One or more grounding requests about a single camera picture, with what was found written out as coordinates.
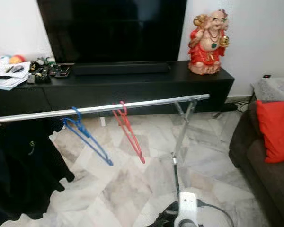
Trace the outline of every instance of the white wall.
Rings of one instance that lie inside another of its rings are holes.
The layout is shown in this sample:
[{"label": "white wall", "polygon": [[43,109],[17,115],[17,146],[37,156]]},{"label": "white wall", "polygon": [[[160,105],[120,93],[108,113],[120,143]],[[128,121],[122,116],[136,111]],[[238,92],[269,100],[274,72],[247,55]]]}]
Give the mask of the white wall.
[{"label": "white wall", "polygon": [[[222,66],[235,78],[230,95],[250,95],[264,74],[284,76],[284,0],[188,0],[179,60],[188,60],[196,15],[225,9],[231,44]],[[52,54],[35,0],[0,0],[0,55]]]},{"label": "white wall", "polygon": [[52,53],[36,0],[0,0],[0,55]]},{"label": "white wall", "polygon": [[230,95],[251,95],[250,83],[264,74],[284,76],[284,0],[188,0],[179,60],[188,60],[193,19],[225,9],[230,20],[230,46],[222,67],[234,78]]}]

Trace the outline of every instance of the electronic device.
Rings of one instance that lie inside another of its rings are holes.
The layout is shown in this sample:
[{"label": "electronic device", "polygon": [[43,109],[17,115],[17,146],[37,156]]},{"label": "electronic device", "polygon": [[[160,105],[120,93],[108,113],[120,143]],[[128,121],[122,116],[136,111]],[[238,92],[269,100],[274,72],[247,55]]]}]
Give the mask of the electronic device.
[{"label": "electronic device", "polygon": [[49,66],[45,66],[42,69],[42,72],[36,72],[35,75],[35,83],[41,84],[41,83],[50,83],[51,78],[48,75],[49,72]]},{"label": "electronic device", "polygon": [[178,59],[186,0],[38,4],[56,62],[76,63],[76,75],[166,72]]},{"label": "electronic device", "polygon": [[50,75],[55,78],[65,78],[68,77],[70,73],[71,65],[54,65],[51,67]]}]

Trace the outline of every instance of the red statue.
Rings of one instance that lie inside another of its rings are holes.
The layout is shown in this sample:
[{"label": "red statue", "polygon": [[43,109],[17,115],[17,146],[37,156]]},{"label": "red statue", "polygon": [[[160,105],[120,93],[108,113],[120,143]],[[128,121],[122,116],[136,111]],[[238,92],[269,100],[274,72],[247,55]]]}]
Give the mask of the red statue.
[{"label": "red statue", "polygon": [[210,16],[201,14],[194,19],[197,29],[190,34],[190,63],[188,68],[197,74],[213,74],[219,71],[219,56],[224,56],[229,38],[227,14],[223,9]]}]

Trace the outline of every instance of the sofa cushion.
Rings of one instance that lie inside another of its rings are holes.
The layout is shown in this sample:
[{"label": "sofa cushion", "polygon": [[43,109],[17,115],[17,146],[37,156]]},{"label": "sofa cushion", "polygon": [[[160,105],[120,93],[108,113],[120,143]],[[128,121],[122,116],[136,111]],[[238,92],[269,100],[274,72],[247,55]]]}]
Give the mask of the sofa cushion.
[{"label": "sofa cushion", "polygon": [[247,158],[284,218],[284,162],[265,162],[266,148],[263,139],[257,139],[251,144]]},{"label": "sofa cushion", "polygon": [[267,148],[265,161],[284,161],[284,102],[257,101],[257,116]]}]

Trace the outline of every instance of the plastic hanger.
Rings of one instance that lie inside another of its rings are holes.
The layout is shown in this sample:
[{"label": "plastic hanger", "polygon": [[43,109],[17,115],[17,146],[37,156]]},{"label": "plastic hanger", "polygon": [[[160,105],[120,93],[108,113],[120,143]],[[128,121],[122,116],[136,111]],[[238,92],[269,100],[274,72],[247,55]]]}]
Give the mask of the plastic hanger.
[{"label": "plastic hanger", "polygon": [[[120,103],[123,105],[123,108],[124,108],[124,112],[122,112],[121,110],[118,110],[118,112],[119,112],[119,114],[120,114],[122,120],[119,118],[119,116],[118,116],[118,114],[117,114],[117,112],[116,112],[115,110],[113,110],[113,114],[114,114],[115,118],[117,119],[119,125],[120,125],[121,128],[123,129],[125,135],[127,136],[129,142],[131,143],[133,149],[135,150],[135,152],[136,152],[137,155],[139,156],[141,162],[142,162],[142,163],[145,163],[145,159],[144,159],[144,157],[142,157],[142,151],[141,151],[141,147],[140,147],[140,145],[139,145],[139,142],[138,142],[136,136],[134,135],[133,130],[132,130],[132,128],[131,128],[131,125],[130,125],[130,123],[129,123],[127,117],[126,117],[126,116],[127,116],[127,109],[126,109],[126,106],[125,106],[125,104],[124,104],[123,101],[121,101]],[[129,136],[129,134],[127,133],[127,131],[126,131],[124,125],[127,127],[128,131],[131,133],[133,140],[132,140],[132,138]]]},{"label": "plastic hanger", "polygon": [[[96,139],[94,139],[91,134],[89,133],[89,131],[86,129],[86,127],[84,126],[84,124],[82,123],[82,117],[81,117],[81,113],[77,110],[76,107],[72,107],[73,110],[75,110],[77,112],[77,120],[73,120],[71,118],[63,118],[63,123],[64,125],[70,129],[73,133],[75,133],[80,139],[82,139],[90,148],[92,148],[104,161],[107,162],[108,165],[113,166],[113,162],[108,158],[107,153],[104,151],[104,149],[101,147],[101,145],[96,141]],[[100,151],[98,151],[96,148],[94,148],[84,137],[82,137],[76,130],[74,130],[69,123],[73,123],[77,129],[87,138],[91,139],[96,145],[97,147],[100,149]]]}]

